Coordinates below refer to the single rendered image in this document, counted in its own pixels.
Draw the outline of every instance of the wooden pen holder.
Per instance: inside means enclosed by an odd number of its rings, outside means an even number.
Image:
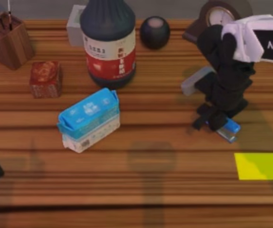
[[[35,55],[24,22],[14,16],[12,30],[9,28],[8,13],[0,14],[0,63],[16,70]]]

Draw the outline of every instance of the yellow paper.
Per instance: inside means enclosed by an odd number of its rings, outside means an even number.
[[[273,181],[273,153],[235,153],[239,180]]]

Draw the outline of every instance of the red and white label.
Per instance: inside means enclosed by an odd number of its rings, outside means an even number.
[[[97,41],[84,34],[88,70],[102,79],[119,79],[135,68],[135,29],[123,39]]]

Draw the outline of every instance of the black ball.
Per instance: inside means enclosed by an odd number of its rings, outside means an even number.
[[[149,17],[141,25],[140,37],[146,47],[160,49],[169,41],[170,26],[164,18]]]

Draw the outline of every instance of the red box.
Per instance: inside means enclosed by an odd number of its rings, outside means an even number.
[[[57,61],[33,63],[29,83],[34,98],[60,97],[62,90],[60,63]]]

